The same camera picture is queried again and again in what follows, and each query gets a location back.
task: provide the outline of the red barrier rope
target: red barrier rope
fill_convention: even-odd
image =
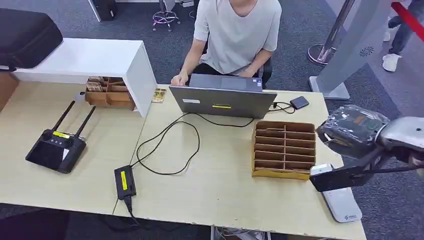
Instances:
[[[424,42],[424,26],[400,2],[392,2],[391,8],[396,11],[411,30]]]

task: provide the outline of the person's hand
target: person's hand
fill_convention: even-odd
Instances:
[[[244,71],[240,72],[240,74],[238,75],[239,77],[245,77],[245,78],[251,78],[253,77],[253,75],[255,75],[254,72],[245,69]]]
[[[174,76],[171,79],[171,85],[174,86],[185,86],[186,82],[189,80],[189,76],[185,72],[180,72],[178,75]]]

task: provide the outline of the desk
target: desk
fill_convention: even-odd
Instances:
[[[144,123],[138,112],[97,108],[83,130],[87,148],[62,174],[25,161],[85,84],[20,82],[0,113],[0,203],[111,214],[117,200],[114,169],[128,164]],[[91,107],[76,103],[59,127],[75,133]]]
[[[279,93],[276,101],[288,102],[304,96],[310,105],[295,114],[269,113],[265,120],[318,126],[327,119],[321,93],[272,92]],[[181,115],[168,91],[163,103],[151,105],[139,143],[155,136]],[[222,124],[242,125],[249,121],[237,117],[206,117]],[[136,217],[332,239],[366,239],[360,221],[340,224],[333,219],[321,193],[310,181],[251,177],[253,124],[244,128],[216,126],[195,115],[185,116],[183,120],[198,129],[200,151],[188,170],[177,176],[156,175],[136,165],[133,173],[137,195],[132,199]],[[144,146],[140,156],[153,149],[157,142]],[[159,172],[174,172],[185,165],[196,148],[194,130],[187,125],[176,125],[145,164]],[[343,165],[340,155],[320,141],[316,143],[316,157],[317,164]],[[123,201],[117,203],[113,214],[129,216]]]

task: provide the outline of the cardboard box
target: cardboard box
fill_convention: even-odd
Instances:
[[[18,84],[19,81],[9,73],[0,73],[0,112],[8,103]]]
[[[85,100],[100,108],[124,108],[134,110],[136,106],[121,77],[101,77],[102,91],[85,89]]]
[[[311,123],[258,121],[252,135],[252,177],[308,180],[316,162]]]

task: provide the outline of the black pants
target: black pants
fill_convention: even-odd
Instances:
[[[197,67],[194,68],[193,73],[194,74],[218,75],[218,76],[234,76],[234,75],[231,75],[231,74],[222,74],[206,63],[201,63],[201,64],[197,65]],[[191,77],[192,77],[191,75],[188,76],[188,81],[185,83],[185,85],[188,86],[190,84],[190,78]],[[257,77],[258,77],[258,73],[255,73],[253,75],[253,78],[257,78]]]

